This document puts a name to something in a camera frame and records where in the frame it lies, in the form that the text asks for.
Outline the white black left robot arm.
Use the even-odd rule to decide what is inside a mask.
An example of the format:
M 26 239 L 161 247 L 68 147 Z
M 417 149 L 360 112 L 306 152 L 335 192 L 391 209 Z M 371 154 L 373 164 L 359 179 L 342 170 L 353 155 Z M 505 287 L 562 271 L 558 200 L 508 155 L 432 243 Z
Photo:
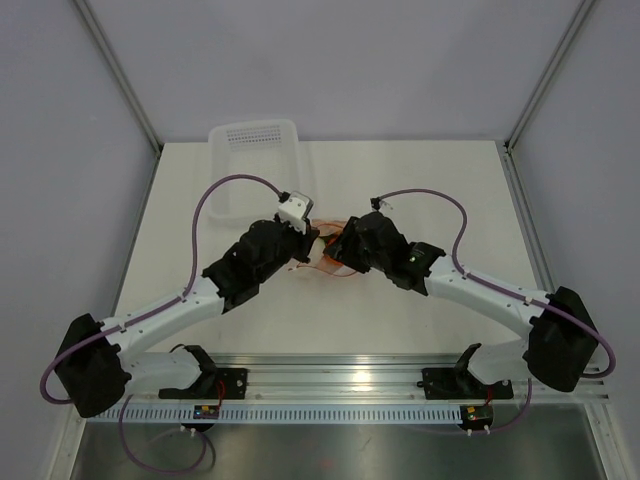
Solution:
M 297 231 L 279 218 L 256 221 L 186 292 L 126 316 L 76 318 L 54 371 L 77 413 L 95 417 L 128 395 L 217 398 L 223 390 L 218 367 L 202 347 L 156 352 L 154 346 L 252 299 L 290 260 L 308 262 L 318 236 L 311 225 Z

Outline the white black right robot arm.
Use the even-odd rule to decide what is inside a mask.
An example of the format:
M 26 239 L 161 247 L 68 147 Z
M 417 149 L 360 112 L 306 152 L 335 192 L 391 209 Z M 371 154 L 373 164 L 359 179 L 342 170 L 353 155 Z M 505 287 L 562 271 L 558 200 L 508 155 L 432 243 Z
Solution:
M 400 289 L 462 305 L 516 334 L 501 344 L 474 343 L 453 366 L 429 374 L 428 398 L 480 399 L 527 379 L 569 393 L 599 345 L 595 325 L 573 290 L 518 289 L 466 272 L 443 249 L 407 241 L 379 212 L 350 218 L 324 252 L 359 273 L 375 269 Z

